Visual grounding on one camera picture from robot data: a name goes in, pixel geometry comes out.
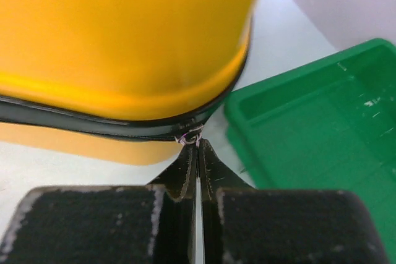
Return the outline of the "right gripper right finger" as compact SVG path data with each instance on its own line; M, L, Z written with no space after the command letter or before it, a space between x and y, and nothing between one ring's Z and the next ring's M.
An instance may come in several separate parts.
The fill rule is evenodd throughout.
M197 151L205 263L389 263L368 209L346 190L255 189Z

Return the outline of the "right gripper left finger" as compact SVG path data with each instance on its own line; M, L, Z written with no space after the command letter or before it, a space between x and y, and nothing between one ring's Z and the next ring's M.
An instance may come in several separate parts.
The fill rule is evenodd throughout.
M147 185L38 187L1 240L2 263L194 263L197 149Z

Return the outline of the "yellow Pikachu hard-shell suitcase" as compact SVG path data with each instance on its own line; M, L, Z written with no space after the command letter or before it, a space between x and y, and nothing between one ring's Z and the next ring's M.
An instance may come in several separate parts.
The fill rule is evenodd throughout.
M169 158L243 73L256 3L1 0L1 140Z

